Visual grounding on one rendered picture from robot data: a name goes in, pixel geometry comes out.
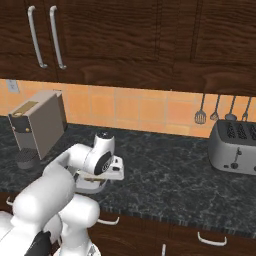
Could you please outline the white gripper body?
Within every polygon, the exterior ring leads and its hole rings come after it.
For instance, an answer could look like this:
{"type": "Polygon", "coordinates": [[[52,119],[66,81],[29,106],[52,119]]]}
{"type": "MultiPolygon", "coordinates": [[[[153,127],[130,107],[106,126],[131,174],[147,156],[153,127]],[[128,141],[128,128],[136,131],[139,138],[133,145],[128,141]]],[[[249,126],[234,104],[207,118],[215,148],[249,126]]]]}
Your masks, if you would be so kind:
{"type": "Polygon", "coordinates": [[[83,171],[77,171],[74,179],[76,192],[81,194],[97,194],[105,188],[108,181],[105,174],[93,175],[83,171]]]}

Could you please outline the white wall outlet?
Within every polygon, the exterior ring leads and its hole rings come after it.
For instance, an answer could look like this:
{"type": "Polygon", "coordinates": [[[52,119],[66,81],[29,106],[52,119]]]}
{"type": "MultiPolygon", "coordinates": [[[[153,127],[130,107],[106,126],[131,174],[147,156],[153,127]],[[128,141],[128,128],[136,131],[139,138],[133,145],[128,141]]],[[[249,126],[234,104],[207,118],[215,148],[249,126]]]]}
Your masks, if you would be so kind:
{"type": "Polygon", "coordinates": [[[17,83],[16,80],[7,79],[6,84],[7,84],[7,88],[8,88],[9,92],[11,92],[11,93],[18,93],[19,92],[19,87],[18,87],[18,83],[17,83]]]}

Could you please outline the dark hanging turner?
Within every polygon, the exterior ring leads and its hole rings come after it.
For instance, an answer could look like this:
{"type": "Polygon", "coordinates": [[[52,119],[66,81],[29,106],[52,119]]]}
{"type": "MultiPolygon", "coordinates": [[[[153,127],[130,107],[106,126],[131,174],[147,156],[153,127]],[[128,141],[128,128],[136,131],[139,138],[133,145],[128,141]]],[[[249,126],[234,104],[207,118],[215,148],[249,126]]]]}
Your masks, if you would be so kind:
{"type": "Polygon", "coordinates": [[[218,115],[219,101],[220,101],[220,95],[217,96],[215,110],[210,116],[210,119],[213,120],[213,121],[217,121],[219,119],[219,115],[218,115]]]}

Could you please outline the dark hanging ladle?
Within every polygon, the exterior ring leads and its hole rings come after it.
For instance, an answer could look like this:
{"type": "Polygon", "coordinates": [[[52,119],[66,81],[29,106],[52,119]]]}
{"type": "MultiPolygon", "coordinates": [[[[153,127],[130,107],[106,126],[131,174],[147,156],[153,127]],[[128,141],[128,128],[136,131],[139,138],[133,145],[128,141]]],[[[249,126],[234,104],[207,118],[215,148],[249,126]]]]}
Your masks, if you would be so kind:
{"type": "Polygon", "coordinates": [[[231,106],[230,106],[230,110],[225,115],[225,120],[231,120],[231,121],[236,121],[237,120],[236,115],[233,114],[233,107],[234,107],[234,104],[235,104],[235,100],[236,100],[236,96],[233,96],[231,106]]]}

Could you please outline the grey coffee machine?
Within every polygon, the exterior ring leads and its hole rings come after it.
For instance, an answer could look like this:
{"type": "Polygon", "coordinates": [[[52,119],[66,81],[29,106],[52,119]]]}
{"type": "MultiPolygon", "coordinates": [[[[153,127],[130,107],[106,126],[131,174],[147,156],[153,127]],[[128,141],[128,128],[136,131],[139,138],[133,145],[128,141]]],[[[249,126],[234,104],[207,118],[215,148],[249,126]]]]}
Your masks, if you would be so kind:
{"type": "Polygon", "coordinates": [[[8,113],[19,152],[20,169],[37,165],[67,129],[62,98],[58,90],[42,90],[8,113]]]}

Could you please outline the dark slotted spatula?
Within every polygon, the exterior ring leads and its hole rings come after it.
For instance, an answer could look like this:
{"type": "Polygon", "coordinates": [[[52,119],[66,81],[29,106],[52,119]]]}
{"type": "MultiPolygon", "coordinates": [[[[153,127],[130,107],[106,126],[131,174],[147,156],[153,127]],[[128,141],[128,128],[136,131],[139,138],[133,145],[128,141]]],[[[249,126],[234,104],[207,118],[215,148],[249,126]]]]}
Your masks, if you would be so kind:
{"type": "Polygon", "coordinates": [[[205,101],[205,95],[202,95],[202,101],[200,109],[195,113],[194,121],[196,124],[203,125],[206,122],[206,113],[203,110],[205,101]]]}

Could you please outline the dark wood plain cupboard door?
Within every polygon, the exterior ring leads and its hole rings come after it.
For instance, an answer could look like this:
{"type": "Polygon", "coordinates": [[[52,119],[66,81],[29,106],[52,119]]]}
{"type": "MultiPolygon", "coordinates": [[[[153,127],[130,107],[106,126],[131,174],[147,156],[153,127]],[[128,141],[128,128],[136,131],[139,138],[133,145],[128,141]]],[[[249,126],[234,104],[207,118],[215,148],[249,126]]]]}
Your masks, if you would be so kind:
{"type": "Polygon", "coordinates": [[[256,96],[256,0],[180,0],[171,89],[256,96]]]}

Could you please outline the dark wood narrow cupboard door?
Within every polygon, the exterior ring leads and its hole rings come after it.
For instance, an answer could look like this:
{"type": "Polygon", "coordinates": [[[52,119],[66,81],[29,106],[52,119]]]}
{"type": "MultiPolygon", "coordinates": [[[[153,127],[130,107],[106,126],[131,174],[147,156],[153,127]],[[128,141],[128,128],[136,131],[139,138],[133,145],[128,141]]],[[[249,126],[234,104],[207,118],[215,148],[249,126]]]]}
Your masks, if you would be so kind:
{"type": "Polygon", "coordinates": [[[43,0],[0,0],[0,78],[55,81],[55,64],[43,0]],[[39,66],[31,37],[27,10],[34,5],[34,24],[43,62],[39,66]]]}

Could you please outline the dark wood drawer front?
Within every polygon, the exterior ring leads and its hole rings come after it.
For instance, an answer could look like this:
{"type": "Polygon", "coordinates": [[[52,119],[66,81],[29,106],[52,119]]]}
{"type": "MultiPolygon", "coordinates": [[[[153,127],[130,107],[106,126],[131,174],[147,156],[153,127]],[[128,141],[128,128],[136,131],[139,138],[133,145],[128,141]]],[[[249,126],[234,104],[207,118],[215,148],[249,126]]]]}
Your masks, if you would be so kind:
{"type": "Polygon", "coordinates": [[[6,201],[13,202],[17,195],[18,192],[0,192],[0,211],[12,213],[12,207],[6,201]]]}
{"type": "Polygon", "coordinates": [[[169,256],[256,256],[256,239],[174,226],[168,251],[169,256]],[[197,232],[211,241],[223,242],[226,236],[228,243],[224,247],[203,244],[198,240],[197,232]]]}
{"type": "Polygon", "coordinates": [[[120,217],[115,226],[96,223],[89,229],[89,235],[102,256],[161,256],[162,245],[166,244],[169,256],[171,225],[156,220],[142,219],[102,212],[102,220],[114,221],[120,217]]]}

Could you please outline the dark hanging fork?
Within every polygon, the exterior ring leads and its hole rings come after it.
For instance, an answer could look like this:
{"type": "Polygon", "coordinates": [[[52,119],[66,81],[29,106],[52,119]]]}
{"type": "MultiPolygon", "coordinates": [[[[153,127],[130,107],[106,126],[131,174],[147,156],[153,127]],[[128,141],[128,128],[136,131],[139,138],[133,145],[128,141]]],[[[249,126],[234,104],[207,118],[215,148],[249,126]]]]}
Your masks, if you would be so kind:
{"type": "Polygon", "coordinates": [[[252,97],[249,97],[248,102],[247,102],[247,106],[246,106],[246,109],[245,109],[245,111],[242,115],[241,121],[246,122],[248,120],[248,111],[249,111],[249,107],[250,107],[250,104],[251,104],[251,100],[252,100],[252,97]]]}

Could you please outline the silver toaster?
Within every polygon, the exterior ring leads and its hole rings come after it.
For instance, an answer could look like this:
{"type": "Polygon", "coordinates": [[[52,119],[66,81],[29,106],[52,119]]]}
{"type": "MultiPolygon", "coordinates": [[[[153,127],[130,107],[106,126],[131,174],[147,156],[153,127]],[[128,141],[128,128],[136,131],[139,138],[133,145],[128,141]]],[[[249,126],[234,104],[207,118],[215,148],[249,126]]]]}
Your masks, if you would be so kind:
{"type": "Polygon", "coordinates": [[[218,170],[256,175],[256,122],[216,121],[208,140],[208,158],[218,170]]]}

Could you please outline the dark wood wide cupboard door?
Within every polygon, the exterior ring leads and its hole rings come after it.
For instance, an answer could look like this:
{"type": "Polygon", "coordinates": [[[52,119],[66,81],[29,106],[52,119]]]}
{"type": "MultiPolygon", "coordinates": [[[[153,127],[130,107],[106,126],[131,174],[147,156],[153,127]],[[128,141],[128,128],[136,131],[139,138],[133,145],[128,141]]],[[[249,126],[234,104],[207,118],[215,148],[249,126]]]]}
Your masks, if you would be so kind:
{"type": "Polygon", "coordinates": [[[44,0],[56,5],[63,63],[70,84],[169,90],[179,0],[44,0]]]}

